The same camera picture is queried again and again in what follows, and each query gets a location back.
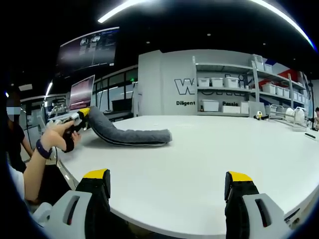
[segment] white table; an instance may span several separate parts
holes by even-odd
[[[267,193],[285,213],[319,183],[319,142],[279,122],[144,116],[115,125],[168,128],[173,141],[157,148],[116,147],[87,130],[73,152],[59,156],[77,181],[91,170],[110,169],[111,211],[157,233],[223,238],[227,171],[249,175],[259,192]]]

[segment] wristwatch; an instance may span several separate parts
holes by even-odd
[[[52,153],[52,148],[50,148],[49,151],[46,151],[43,146],[42,143],[40,141],[40,139],[38,139],[38,141],[36,142],[36,149],[38,150],[39,154],[45,158],[45,159],[49,159],[51,153]]]

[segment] television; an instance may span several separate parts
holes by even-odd
[[[93,66],[114,66],[119,27],[112,27],[77,37],[60,46],[56,76]]]
[[[75,83],[71,87],[69,109],[78,110],[91,105],[95,75]]]

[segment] ceiling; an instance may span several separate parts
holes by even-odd
[[[319,47],[318,26],[313,23],[318,1],[268,2],[280,4]],[[280,17],[248,0],[156,0],[126,9],[104,24],[97,22],[118,4],[118,0],[56,0],[11,6],[12,17],[4,19],[10,23],[6,82],[32,84],[32,90],[21,93],[22,99],[44,95],[54,78],[62,43],[114,26],[120,27],[116,66],[83,70],[69,79],[55,80],[51,93],[67,92],[74,81],[92,72],[108,74],[135,65],[139,54],[158,49],[256,53],[319,79],[319,56],[308,42]]]

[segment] gray towel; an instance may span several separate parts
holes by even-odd
[[[117,129],[96,106],[91,107],[88,121],[100,138],[114,145],[160,146],[172,140],[168,129],[145,131]]]

